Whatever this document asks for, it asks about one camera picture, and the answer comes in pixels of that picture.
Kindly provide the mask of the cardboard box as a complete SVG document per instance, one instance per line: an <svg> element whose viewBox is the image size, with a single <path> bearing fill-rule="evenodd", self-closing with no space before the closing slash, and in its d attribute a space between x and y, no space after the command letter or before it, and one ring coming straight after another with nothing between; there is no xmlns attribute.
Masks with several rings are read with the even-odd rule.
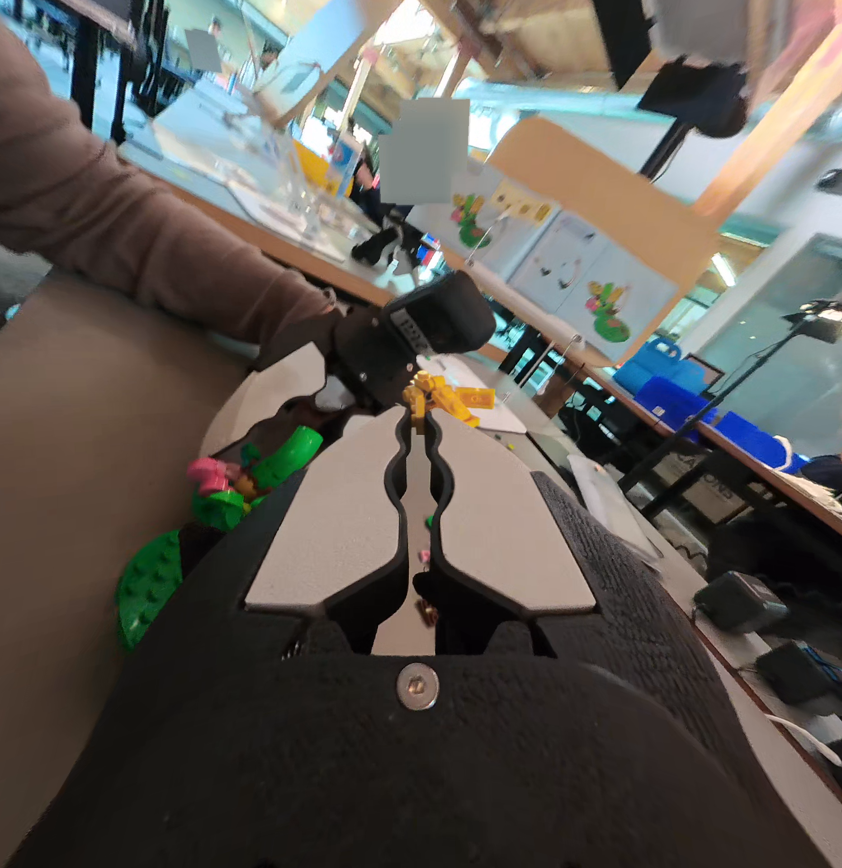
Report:
<svg viewBox="0 0 842 868"><path fill-rule="evenodd" d="M702 458L702 455L668 454L654 468L656 489L668 489L691 472ZM684 494L678 495L668 511L686 523L708 525L724 523L749 509L748 504L719 479L705 474Z"/></svg>

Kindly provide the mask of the wooden edged side table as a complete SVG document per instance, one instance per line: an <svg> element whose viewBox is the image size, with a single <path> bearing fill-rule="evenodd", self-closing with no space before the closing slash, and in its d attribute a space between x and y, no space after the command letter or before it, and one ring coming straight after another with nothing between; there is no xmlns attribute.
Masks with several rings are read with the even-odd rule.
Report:
<svg viewBox="0 0 842 868"><path fill-rule="evenodd" d="M800 476L779 472L767 466L726 438L715 426L707 425L706 419L711 413L711 407L703 408L696 418L687 418L687 430L678 434L661 416L640 405L634 396L624 391L601 368L586 363L572 364L581 371L581 377L597 385L600 394L626 407L641 424L654 430L657 437L675 439L675 443L670 445L668 450L675 450L676 446L686 448L702 444L710 448L711 455L725 454L729 462L734 462L743 469L748 479L761 481L767 490L774 493L776 500L798 505L842 535L842 507L836 500L816 487L809 488L806 480Z"/></svg>

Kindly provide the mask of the yellow brick flower assembly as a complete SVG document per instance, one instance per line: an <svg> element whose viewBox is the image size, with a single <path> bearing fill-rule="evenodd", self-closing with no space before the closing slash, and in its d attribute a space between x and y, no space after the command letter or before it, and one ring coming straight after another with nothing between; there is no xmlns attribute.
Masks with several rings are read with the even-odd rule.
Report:
<svg viewBox="0 0 842 868"><path fill-rule="evenodd" d="M412 427L418 434L425 432L427 414L434 409L445 411L470 428L479 428L481 419L474 410L493 410L495 391L452 386L444 376L421 370L402 391L402 401L410 410Z"/></svg>

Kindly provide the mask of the green brick plant model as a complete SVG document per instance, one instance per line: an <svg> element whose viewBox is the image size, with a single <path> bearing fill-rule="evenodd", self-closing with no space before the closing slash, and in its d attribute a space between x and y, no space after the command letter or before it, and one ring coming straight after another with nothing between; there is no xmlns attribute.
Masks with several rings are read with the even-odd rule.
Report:
<svg viewBox="0 0 842 868"><path fill-rule="evenodd" d="M132 650L177 588L226 535L235 530L278 486L304 470L324 442L307 426L295 429L278 450L265 456L244 443L240 460L203 457L191 461L191 522L139 549L120 576L115 592L118 635Z"/></svg>

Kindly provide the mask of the spare black white gripper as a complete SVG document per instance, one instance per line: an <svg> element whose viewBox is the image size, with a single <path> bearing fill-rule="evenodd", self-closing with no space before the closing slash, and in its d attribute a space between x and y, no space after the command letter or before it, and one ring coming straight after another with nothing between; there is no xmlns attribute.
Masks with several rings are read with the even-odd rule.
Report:
<svg viewBox="0 0 842 868"><path fill-rule="evenodd" d="M350 255L354 261L368 267L376 266L386 258L395 264L395 276L415 278L430 252L424 238L424 233L407 222L383 223L383 227L368 240L353 246Z"/></svg>

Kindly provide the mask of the blue storage bins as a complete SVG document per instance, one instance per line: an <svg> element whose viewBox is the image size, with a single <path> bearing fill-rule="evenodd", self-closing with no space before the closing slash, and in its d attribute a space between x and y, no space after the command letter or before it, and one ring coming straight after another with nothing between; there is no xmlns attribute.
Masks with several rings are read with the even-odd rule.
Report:
<svg viewBox="0 0 842 868"><path fill-rule="evenodd" d="M709 403L704 396L709 385L706 377L716 372L709 363L682 354L675 342L655 338L618 366L613 380L669 428L678 429ZM701 422L778 472L793 475L810 461L782 435L773 435L732 410L712 409Z"/></svg>

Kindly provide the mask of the large black display screen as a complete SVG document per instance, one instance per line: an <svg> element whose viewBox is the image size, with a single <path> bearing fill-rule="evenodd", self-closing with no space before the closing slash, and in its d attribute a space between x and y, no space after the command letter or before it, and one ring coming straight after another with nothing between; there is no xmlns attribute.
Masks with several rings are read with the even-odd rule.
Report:
<svg viewBox="0 0 842 868"><path fill-rule="evenodd" d="M748 2L593 1L615 85L622 90L652 51L664 59L637 108L705 136L743 127Z"/></svg>

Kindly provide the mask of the white booklet stand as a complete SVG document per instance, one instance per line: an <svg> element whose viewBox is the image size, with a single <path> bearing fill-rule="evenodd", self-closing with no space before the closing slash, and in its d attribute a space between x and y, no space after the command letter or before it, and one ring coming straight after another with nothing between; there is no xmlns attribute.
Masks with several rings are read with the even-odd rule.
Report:
<svg viewBox="0 0 842 868"><path fill-rule="evenodd" d="M524 297L502 280L490 267L482 263L479 250L482 249L483 244L491 239L492 232L493 229L486 230L481 239L470 247L470 252L460 267L461 271L474 280L483 295L504 305L528 329L540 332L548 342L550 349L558 349L561 352L566 352L573 346L582 349L586 343L585 337L575 326ZM480 380L475 375L469 374L469 369L465 363L457 362L458 354L460 351L434 351L426 348L418 355L417 360L432 375L443 376L445 383L452 390L459 388L480 390L482 388ZM483 403L472 399L469 413L472 417L479 419L475 426L496 432L526 433L524 423L518 421L512 408L507 405L510 397L517 394L518 391L518 386L512 386L503 397L494 397Z"/></svg>

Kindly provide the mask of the black light stand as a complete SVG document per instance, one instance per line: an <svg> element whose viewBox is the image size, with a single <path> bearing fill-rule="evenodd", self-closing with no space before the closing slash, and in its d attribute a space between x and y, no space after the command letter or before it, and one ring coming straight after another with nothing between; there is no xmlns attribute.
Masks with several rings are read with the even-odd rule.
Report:
<svg viewBox="0 0 842 868"><path fill-rule="evenodd" d="M650 452L644 460L633 467L633 470L622 477L618 486L623 494L641 483L645 476L652 472L655 466L663 461L665 456L674 449L680 441L685 440L687 435L695 430L699 423L706 418L711 410L720 406L726 398L744 384L753 374L765 366L771 358L783 347L795 338L807 337L821 343L835 344L842 336L842 301L831 299L815 299L803 305L795 313L784 317L791 328L788 333L777 343L771 345L763 353L757 355L754 363L748 367L738 378L728 384L704 407L694 415L688 417L684 424L676 429L670 437Z"/></svg>

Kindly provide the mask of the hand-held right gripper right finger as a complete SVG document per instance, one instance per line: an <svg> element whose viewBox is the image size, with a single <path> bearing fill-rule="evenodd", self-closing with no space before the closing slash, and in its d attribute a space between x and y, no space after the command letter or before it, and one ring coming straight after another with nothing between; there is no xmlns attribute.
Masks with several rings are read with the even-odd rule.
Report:
<svg viewBox="0 0 842 868"><path fill-rule="evenodd" d="M430 578L517 617L593 610L594 593L529 468L444 410L427 426L437 483Z"/></svg>

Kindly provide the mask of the pale wooden board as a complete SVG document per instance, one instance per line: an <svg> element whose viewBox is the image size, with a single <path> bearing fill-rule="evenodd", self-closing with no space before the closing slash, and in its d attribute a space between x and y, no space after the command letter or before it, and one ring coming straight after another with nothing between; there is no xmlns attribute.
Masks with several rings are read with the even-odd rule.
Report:
<svg viewBox="0 0 842 868"><path fill-rule="evenodd" d="M283 128L314 103L355 58L399 1L330 1L282 49L253 87L250 108L265 123Z"/></svg>

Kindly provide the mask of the yellow box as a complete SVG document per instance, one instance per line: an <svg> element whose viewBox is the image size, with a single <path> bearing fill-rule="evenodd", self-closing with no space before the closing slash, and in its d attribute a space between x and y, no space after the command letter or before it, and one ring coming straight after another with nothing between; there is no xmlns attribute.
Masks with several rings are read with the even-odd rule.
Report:
<svg viewBox="0 0 842 868"><path fill-rule="evenodd" d="M308 181L323 189L328 183L328 158L318 155L302 142L293 140L300 168Z"/></svg>

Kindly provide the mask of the black charger box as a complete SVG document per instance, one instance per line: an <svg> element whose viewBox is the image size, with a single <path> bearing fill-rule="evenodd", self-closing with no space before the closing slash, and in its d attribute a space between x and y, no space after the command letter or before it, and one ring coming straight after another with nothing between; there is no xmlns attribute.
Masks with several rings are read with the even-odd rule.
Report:
<svg viewBox="0 0 842 868"><path fill-rule="evenodd" d="M806 642L788 641L758 656L753 668L787 706L842 715L842 660Z"/></svg>
<svg viewBox="0 0 842 868"><path fill-rule="evenodd" d="M736 571L709 581L692 601L711 624L735 635L769 630L790 614L788 606L763 581Z"/></svg>

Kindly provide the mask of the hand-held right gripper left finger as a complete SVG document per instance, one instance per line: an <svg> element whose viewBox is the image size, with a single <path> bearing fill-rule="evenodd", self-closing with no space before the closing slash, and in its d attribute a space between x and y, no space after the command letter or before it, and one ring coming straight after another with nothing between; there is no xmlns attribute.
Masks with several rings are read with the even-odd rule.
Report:
<svg viewBox="0 0 842 868"><path fill-rule="evenodd" d="M405 553L405 429L393 406L308 467L246 594L247 609L321 614Z"/></svg>

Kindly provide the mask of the brick instruction booklet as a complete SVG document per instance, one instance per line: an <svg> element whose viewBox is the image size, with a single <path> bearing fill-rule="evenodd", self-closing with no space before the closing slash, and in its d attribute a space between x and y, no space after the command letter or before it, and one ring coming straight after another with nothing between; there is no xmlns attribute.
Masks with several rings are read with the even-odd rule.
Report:
<svg viewBox="0 0 842 868"><path fill-rule="evenodd" d="M676 291L597 226L475 160L447 202L417 204L408 221L524 323L613 365Z"/></svg>

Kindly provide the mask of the wooden booklet board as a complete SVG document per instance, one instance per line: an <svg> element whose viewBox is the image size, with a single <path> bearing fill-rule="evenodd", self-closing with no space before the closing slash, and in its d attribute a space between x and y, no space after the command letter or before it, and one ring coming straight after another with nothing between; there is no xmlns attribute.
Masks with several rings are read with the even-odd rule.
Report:
<svg viewBox="0 0 842 868"><path fill-rule="evenodd" d="M667 300L643 307L650 316L623 359L693 289L719 251L711 219L542 116L513 125L485 165L583 218L674 285Z"/></svg>

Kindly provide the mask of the grey desk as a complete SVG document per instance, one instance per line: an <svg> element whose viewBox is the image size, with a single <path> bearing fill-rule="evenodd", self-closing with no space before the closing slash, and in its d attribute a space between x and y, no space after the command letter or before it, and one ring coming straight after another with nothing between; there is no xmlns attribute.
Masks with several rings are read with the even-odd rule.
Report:
<svg viewBox="0 0 842 868"><path fill-rule="evenodd" d="M326 384L215 456L324 439L120 642L133 555L192 520L246 379L197 331L60 276L0 332L0 866L842 866L842 805L670 582L527 465L596 607L517 617L430 578L437 483L405 429L405 553L314 615L246 594L360 405Z"/></svg>

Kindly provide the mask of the person's left forearm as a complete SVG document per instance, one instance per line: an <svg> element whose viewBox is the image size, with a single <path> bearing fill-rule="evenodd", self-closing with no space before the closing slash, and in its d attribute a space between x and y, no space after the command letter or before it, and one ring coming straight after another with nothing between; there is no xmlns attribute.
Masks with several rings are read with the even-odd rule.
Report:
<svg viewBox="0 0 842 868"><path fill-rule="evenodd" d="M1 20L0 245L261 347L333 310L301 274L123 161Z"/></svg>

